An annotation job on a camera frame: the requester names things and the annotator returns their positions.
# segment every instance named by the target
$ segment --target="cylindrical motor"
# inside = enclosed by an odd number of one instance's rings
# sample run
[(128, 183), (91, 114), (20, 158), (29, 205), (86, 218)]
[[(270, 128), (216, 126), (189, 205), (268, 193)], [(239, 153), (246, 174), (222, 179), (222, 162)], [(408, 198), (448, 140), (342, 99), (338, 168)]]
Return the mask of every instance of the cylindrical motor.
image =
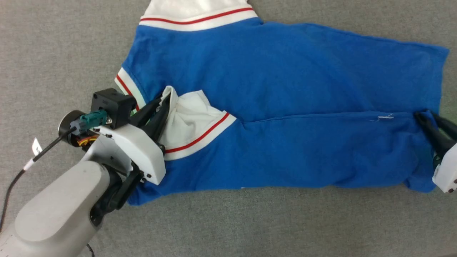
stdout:
[[(85, 115), (85, 113), (79, 110), (71, 111), (67, 115), (65, 115), (65, 117), (62, 119), (58, 126), (58, 135), (60, 136), (67, 132), (70, 129), (70, 123), (76, 119), (79, 119), (81, 115)], [(74, 147), (79, 147), (77, 138), (78, 137), (76, 135), (70, 134), (67, 138), (62, 139), (62, 141), (65, 141)]]

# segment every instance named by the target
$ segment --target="garment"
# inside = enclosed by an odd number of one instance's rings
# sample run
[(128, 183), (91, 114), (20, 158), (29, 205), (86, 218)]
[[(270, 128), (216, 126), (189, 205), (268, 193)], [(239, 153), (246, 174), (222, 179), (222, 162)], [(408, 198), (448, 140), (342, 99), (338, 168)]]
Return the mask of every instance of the garment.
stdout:
[[(447, 53), (315, 24), (264, 23), (245, 0), (154, 0), (115, 81), (138, 107), (171, 85), (184, 102), (199, 98), (191, 113), (206, 118), (167, 121), (175, 129), (161, 139), (170, 138), (165, 178), (138, 187), (129, 203), (265, 186), (404, 182), (429, 192), (432, 150), (412, 112), (438, 111)], [(180, 106), (176, 113), (189, 111)]]

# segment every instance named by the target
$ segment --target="white trim with red stripe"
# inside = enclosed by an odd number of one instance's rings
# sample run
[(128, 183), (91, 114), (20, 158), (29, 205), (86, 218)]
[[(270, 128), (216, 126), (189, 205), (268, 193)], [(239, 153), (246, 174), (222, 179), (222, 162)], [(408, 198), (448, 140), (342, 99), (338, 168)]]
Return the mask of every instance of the white trim with red stripe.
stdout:
[(172, 161), (187, 157), (203, 149), (228, 128), (236, 118), (224, 111), (221, 115), (210, 123), (206, 129), (196, 135), (194, 138), (179, 147), (165, 146), (165, 161)]
[(131, 95), (137, 100), (137, 110), (146, 105), (143, 95), (124, 68), (121, 68), (114, 81), (125, 95)]
[(176, 31), (197, 31), (215, 28), (254, 17), (257, 17), (257, 14), (252, 9), (252, 6), (245, 4), (227, 7), (189, 18), (181, 18), (178, 15), (148, 15), (148, 12), (146, 12), (146, 14), (141, 17), (140, 25)]

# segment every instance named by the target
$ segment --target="blue fabric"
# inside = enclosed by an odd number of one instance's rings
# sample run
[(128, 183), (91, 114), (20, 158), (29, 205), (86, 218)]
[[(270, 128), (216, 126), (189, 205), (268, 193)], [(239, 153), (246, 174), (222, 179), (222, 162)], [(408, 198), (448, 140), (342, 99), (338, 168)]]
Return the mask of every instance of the blue fabric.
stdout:
[[(203, 90), (237, 121), (129, 199), (241, 187), (434, 188), (412, 112), (438, 112), (448, 50), (259, 18), (196, 32), (138, 26), (122, 65), (145, 101)], [(379, 116), (391, 119), (379, 119)]]

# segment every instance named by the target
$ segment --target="white cable label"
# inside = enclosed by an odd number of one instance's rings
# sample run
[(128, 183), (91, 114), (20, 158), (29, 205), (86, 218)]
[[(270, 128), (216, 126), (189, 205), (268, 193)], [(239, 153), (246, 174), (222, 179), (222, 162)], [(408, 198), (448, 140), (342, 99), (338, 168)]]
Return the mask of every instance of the white cable label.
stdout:
[(32, 151), (33, 151), (35, 156), (37, 156), (39, 153), (41, 153), (41, 151), (43, 151), (43, 149), (41, 148), (40, 143), (38, 142), (37, 138), (35, 138), (34, 141), (33, 141)]

